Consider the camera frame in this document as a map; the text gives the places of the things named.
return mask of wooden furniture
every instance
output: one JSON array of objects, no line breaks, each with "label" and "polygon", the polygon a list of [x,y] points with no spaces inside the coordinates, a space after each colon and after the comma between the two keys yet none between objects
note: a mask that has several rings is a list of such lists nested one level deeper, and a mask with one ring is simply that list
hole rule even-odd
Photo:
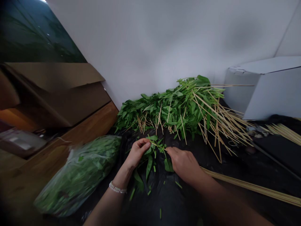
[{"label": "wooden furniture", "polygon": [[118,109],[109,102],[92,116],[56,139],[15,169],[0,173],[1,195],[9,209],[9,217],[17,225],[52,225],[43,219],[33,201],[54,174],[66,163],[69,146],[83,144],[105,135],[117,120]]}]

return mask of bracelet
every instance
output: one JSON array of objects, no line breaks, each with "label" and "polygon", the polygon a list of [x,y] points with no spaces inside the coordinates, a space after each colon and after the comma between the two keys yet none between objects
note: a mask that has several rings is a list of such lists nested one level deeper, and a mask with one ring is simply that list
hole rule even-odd
[{"label": "bracelet", "polygon": [[120,189],[120,188],[117,188],[117,187],[115,187],[115,186],[112,184],[112,182],[113,182],[113,181],[110,182],[109,188],[111,188],[114,192],[121,193],[121,194],[126,193],[126,189]]}]

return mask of plastic bag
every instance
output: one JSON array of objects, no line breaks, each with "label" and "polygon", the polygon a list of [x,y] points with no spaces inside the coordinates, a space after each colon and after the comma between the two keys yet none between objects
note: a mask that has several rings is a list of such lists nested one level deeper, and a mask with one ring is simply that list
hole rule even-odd
[{"label": "plastic bag", "polygon": [[66,164],[34,201],[38,211],[56,217],[73,214],[111,171],[120,142],[121,137],[109,135],[71,149]]}]

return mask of cardboard flap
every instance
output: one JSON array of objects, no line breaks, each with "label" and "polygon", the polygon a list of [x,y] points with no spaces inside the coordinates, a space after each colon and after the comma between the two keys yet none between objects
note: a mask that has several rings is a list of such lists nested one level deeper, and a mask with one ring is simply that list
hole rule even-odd
[{"label": "cardboard flap", "polygon": [[55,92],[104,81],[89,63],[6,63],[38,87]]},{"label": "cardboard flap", "polygon": [[244,72],[267,74],[295,67],[301,67],[301,56],[279,56],[266,60],[240,64],[230,67],[229,70],[235,72],[235,74],[236,72],[243,72],[241,75],[247,75]]},{"label": "cardboard flap", "polygon": [[19,103],[20,99],[17,91],[0,70],[0,110],[13,108]]}]

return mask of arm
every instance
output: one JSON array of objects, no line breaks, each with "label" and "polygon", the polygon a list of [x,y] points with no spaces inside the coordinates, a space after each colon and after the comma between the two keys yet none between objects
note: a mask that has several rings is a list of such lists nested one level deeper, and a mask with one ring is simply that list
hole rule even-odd
[{"label": "arm", "polygon": [[166,150],[172,159],[174,171],[202,195],[219,223],[223,225],[272,225],[206,174],[191,152],[175,147],[168,147]]},{"label": "arm", "polygon": [[[126,158],[125,162],[116,174],[112,184],[120,189],[126,189],[129,180],[132,176],[133,170],[137,167],[144,152],[150,148],[149,139],[140,139],[136,141]],[[102,196],[84,226],[94,225],[116,225],[118,216],[121,210],[121,204],[124,194],[114,192],[108,188]]]}]

